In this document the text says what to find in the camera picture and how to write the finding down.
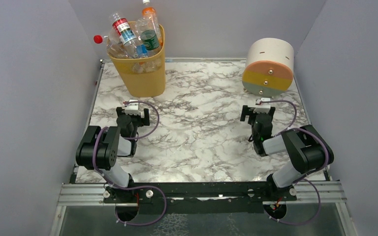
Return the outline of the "orange drink bottle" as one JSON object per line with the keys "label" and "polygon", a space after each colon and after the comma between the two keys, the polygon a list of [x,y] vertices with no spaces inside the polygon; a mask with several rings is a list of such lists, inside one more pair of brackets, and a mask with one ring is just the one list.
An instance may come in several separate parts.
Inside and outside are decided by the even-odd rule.
{"label": "orange drink bottle", "polygon": [[161,30],[159,27],[156,10],[152,6],[150,0],[142,0],[142,2],[143,2],[142,16],[147,17],[152,21],[159,43],[161,46],[163,46],[163,38],[161,35]]}

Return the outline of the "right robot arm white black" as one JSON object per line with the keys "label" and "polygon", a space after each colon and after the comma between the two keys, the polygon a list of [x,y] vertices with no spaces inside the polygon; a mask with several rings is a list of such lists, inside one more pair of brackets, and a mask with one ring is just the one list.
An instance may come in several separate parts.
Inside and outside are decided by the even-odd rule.
{"label": "right robot arm white black", "polygon": [[275,110],[271,106],[262,109],[244,105],[240,120],[251,126],[249,142],[256,154],[268,156],[287,152],[289,161],[267,177],[274,189],[284,189],[330,165],[334,161],[334,153],[310,124],[273,135]]}

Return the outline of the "clear bottle red blue label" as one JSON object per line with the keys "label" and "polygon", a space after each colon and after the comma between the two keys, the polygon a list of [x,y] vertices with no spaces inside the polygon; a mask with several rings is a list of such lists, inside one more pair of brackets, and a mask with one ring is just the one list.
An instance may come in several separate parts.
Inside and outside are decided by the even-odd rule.
{"label": "clear bottle red blue label", "polygon": [[116,11],[109,16],[110,23],[112,28],[115,30],[117,35],[122,42],[124,49],[129,57],[132,59],[137,59],[141,57],[141,43],[139,42],[137,36],[134,34],[134,31],[130,27],[128,20],[121,14]]}

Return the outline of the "clear bottle red white label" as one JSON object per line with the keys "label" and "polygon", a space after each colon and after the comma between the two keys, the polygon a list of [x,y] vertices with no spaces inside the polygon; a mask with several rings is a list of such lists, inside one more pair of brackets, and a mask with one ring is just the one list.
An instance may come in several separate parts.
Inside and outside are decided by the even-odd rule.
{"label": "clear bottle red white label", "polygon": [[95,44],[105,44],[109,56],[116,59],[129,59],[129,54],[125,51],[124,45],[114,29],[109,30],[107,34],[95,35],[93,40]]}

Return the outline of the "clear bottle bright blue label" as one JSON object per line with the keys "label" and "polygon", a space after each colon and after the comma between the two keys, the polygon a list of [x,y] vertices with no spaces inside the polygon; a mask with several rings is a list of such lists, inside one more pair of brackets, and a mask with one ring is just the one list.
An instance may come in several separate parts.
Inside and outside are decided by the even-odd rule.
{"label": "clear bottle bright blue label", "polygon": [[149,57],[149,53],[148,53],[146,47],[143,44],[138,45],[136,47],[136,52],[137,52],[138,58],[148,58]]}

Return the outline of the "clear bottle dark green label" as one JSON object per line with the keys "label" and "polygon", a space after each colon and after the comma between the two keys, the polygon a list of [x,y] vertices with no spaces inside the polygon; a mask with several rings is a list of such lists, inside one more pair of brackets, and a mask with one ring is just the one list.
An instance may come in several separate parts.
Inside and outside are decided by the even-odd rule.
{"label": "clear bottle dark green label", "polygon": [[141,17],[136,21],[140,39],[150,56],[160,52],[161,45],[158,39],[158,33],[150,17]]}

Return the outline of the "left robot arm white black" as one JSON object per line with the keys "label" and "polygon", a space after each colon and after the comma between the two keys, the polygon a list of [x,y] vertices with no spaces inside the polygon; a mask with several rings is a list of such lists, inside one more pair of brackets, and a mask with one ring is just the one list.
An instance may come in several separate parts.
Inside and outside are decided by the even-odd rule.
{"label": "left robot arm white black", "polygon": [[117,164],[118,157],[133,157],[136,153],[138,128],[150,125],[149,110],[117,107],[116,125],[102,129],[87,127],[76,151],[76,163],[94,170],[110,185],[128,188],[132,177]]}

